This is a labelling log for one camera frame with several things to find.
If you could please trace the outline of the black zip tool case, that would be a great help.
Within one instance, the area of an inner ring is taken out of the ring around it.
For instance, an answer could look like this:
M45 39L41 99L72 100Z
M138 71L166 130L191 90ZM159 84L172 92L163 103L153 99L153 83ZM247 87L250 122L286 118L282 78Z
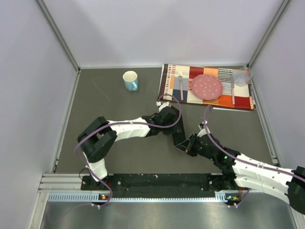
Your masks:
M172 134L174 146L176 146L186 140L182 115L179 119L179 122L173 127L173 130L175 131Z

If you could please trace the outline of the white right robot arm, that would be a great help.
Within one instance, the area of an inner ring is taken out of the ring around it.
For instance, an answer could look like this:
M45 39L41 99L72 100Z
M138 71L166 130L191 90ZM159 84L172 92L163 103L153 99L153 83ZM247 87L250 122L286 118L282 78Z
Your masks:
M193 133L176 148L189 156L203 156L219 168L222 175L209 180L215 191L246 188L274 196L289 204L297 212L305 212L305 169L276 167L254 160L227 148L214 138L209 129L200 124L200 132Z

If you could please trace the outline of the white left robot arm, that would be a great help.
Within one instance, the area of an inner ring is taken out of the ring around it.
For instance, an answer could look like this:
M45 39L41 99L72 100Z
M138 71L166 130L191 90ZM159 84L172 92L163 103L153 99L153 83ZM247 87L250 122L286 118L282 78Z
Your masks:
M180 110L170 102L157 102L158 112L134 120L110 121L103 116L96 118L78 137L78 146L86 159L86 167L91 173L91 183L97 189L108 184L108 172L104 158L113 143L132 137L150 137L158 135L173 136L176 146L186 139Z

